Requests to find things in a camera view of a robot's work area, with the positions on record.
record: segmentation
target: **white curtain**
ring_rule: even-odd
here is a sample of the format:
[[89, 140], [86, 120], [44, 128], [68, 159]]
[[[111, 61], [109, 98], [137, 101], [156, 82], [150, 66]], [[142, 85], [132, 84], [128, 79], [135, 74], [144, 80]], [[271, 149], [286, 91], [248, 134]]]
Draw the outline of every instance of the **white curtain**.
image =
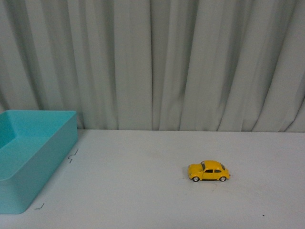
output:
[[305, 132], [305, 0], [0, 0], [0, 112]]

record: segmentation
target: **turquoise plastic bin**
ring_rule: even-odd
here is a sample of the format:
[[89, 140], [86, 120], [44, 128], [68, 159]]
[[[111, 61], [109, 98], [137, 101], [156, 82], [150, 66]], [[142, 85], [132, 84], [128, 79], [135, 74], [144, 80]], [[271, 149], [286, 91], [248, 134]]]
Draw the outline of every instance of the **turquoise plastic bin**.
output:
[[20, 214], [77, 141], [75, 111], [0, 114], [0, 214]]

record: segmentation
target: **black mark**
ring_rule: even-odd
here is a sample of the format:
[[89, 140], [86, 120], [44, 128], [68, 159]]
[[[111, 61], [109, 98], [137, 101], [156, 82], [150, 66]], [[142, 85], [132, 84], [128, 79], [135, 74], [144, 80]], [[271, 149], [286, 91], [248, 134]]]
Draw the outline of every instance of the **black mark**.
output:
[[35, 208], [34, 210], [40, 210], [40, 209], [42, 209], [43, 205], [44, 205], [44, 203], [42, 204], [42, 206], [41, 206], [40, 208]]
[[70, 158], [71, 156], [75, 156], [76, 154], [77, 154], [77, 152], [78, 152], [78, 148], [77, 148], [77, 150], [76, 150], [76, 152], [75, 152], [75, 154], [71, 154], [69, 157], [68, 157], [68, 159], [70, 160], [70, 162], [69, 163], [71, 163], [71, 161], [73, 160], [72, 158]]

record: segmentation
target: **white table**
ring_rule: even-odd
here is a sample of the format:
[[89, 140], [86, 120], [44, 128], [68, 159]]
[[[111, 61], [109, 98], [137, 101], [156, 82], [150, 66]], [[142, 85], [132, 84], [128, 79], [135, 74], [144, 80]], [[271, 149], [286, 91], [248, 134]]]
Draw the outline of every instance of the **white table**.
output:
[[[207, 159], [231, 179], [191, 181], [188, 165]], [[304, 133], [82, 130], [32, 205], [0, 215], [0, 228], [303, 229], [304, 180]]]

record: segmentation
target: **toy car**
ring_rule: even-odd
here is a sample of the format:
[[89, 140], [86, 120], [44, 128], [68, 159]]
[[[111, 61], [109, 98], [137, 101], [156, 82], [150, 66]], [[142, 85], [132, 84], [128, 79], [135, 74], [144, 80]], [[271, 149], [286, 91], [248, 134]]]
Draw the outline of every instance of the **toy car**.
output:
[[200, 164], [189, 165], [189, 178], [194, 182], [199, 180], [220, 180], [230, 179], [229, 170], [217, 161], [203, 161]]

